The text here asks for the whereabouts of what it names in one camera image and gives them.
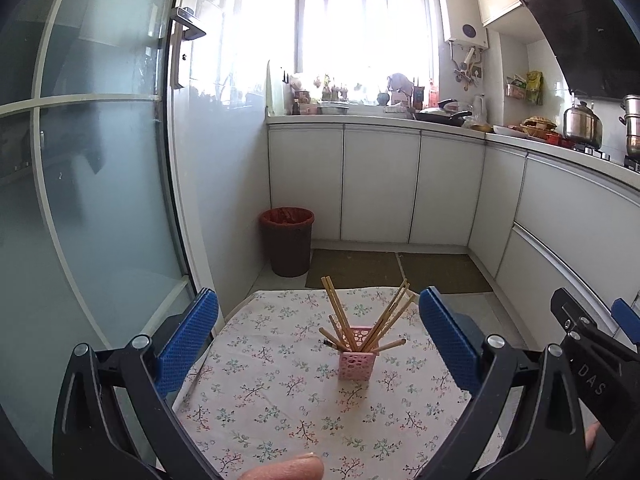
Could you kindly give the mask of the person's right hand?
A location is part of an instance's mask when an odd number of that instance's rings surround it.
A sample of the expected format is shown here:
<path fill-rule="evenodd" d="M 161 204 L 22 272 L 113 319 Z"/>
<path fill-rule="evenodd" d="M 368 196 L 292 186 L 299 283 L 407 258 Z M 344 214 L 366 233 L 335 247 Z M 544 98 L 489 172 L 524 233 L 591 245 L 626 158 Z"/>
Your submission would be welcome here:
<path fill-rule="evenodd" d="M 594 422 L 593 424 L 591 424 L 585 432 L 585 447 L 588 453 L 591 452 L 594 442 L 596 442 L 597 439 L 597 433 L 599 431 L 599 429 L 601 428 L 601 424 L 600 422 Z"/>

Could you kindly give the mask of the person's left hand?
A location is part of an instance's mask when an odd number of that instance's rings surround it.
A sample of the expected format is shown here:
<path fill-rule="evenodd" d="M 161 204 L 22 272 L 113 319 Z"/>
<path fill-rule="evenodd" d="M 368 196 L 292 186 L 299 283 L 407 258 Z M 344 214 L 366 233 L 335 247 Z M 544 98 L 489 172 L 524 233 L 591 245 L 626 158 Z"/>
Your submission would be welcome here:
<path fill-rule="evenodd" d="M 309 453 L 255 467 L 245 471 L 240 480 L 322 480 L 323 476 L 322 459 Z"/>

